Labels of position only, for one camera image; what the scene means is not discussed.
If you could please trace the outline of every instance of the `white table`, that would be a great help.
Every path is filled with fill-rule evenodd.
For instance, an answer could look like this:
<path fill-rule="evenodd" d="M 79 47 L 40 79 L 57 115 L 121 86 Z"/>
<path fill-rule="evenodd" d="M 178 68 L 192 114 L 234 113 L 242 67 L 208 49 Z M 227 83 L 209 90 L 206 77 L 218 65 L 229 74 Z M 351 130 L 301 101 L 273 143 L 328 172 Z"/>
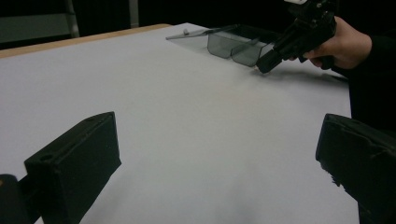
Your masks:
<path fill-rule="evenodd" d="M 0 173 L 81 120 L 114 111 L 122 166 L 81 223 L 357 224 L 315 160 L 347 84 L 310 62 L 269 76 L 211 55 L 184 23 L 0 59 Z"/>

